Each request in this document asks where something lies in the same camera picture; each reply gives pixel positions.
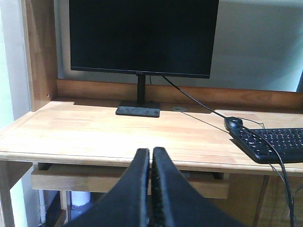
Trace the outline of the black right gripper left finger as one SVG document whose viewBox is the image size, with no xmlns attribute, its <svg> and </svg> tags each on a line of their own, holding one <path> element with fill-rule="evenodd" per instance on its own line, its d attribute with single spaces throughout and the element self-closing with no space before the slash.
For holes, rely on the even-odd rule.
<svg viewBox="0 0 303 227">
<path fill-rule="evenodd" d="M 115 186 L 92 208 L 66 227 L 147 227 L 147 192 L 150 152 L 137 150 L 134 159 Z"/>
</svg>

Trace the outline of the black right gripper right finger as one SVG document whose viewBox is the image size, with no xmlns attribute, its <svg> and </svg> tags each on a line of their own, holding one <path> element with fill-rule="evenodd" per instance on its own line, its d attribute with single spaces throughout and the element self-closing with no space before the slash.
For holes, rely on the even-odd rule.
<svg viewBox="0 0 303 227">
<path fill-rule="evenodd" d="M 243 226 L 199 194 L 162 147 L 153 149 L 151 198 L 157 227 Z"/>
</svg>

